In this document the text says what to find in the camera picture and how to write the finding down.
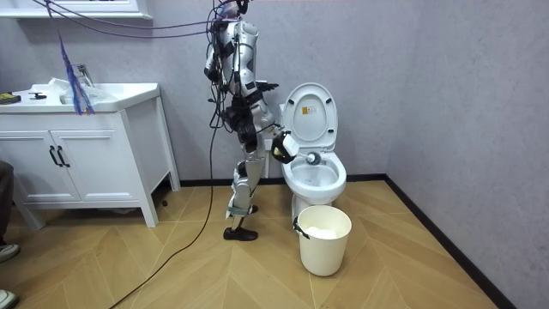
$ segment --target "bucket rim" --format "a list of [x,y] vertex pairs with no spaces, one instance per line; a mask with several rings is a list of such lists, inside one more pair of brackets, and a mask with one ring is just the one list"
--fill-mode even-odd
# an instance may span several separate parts
[[[331,209],[335,209],[337,211],[339,211],[340,213],[342,213],[343,215],[345,215],[345,217],[347,218],[347,221],[349,222],[349,231],[347,233],[345,233],[344,235],[340,236],[340,237],[337,237],[337,238],[334,238],[334,239],[320,239],[320,240],[326,240],[326,241],[332,241],[332,240],[339,240],[339,239],[342,239],[344,237],[347,237],[350,233],[351,233],[351,230],[353,230],[353,222],[351,221],[351,218],[349,217],[348,214],[346,214],[343,210],[341,209],[338,209],[334,206],[329,206],[329,205],[312,205],[312,206],[309,206],[307,207],[306,209],[303,209],[303,211],[301,211],[299,213],[299,215],[296,217],[296,223],[297,223],[297,226],[299,227],[299,230],[301,230],[301,227],[299,225],[299,217],[305,212],[307,211],[307,209],[314,209],[314,208],[323,208],[323,207],[330,207]],[[299,237],[305,237],[307,239],[309,238],[313,238],[313,239],[319,239],[318,237],[314,237],[312,235],[309,235],[309,234],[306,234],[303,230],[301,230],[301,233],[299,233]]]

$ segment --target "person's leg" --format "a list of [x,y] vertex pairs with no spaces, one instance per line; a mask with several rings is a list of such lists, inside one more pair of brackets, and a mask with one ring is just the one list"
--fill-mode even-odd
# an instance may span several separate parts
[[18,245],[7,245],[3,241],[11,215],[13,194],[14,168],[10,164],[0,161],[0,263],[16,256],[20,250]]
[[8,228],[14,194],[14,168],[0,161],[0,245],[5,245],[3,236]]

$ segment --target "white bucket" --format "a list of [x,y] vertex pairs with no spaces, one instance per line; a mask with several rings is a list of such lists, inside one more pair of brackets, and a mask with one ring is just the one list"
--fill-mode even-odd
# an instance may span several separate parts
[[[335,232],[335,239],[319,239],[304,232],[309,227]],[[351,219],[341,210],[325,205],[311,206],[293,222],[299,233],[301,262],[317,276],[333,275],[340,267],[351,232]]]

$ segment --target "toilet seat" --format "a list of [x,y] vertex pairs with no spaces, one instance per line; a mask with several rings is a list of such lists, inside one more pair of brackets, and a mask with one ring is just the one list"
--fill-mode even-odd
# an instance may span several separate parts
[[301,148],[334,150],[337,109],[324,86],[307,82],[295,88],[286,100],[282,124]]

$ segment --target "label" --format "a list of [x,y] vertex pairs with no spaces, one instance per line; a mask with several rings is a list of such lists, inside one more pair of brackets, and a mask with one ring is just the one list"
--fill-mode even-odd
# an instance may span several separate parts
[[317,112],[317,108],[316,107],[301,107],[301,113],[304,114],[304,115],[310,115],[310,114],[313,114],[313,113],[316,113]]

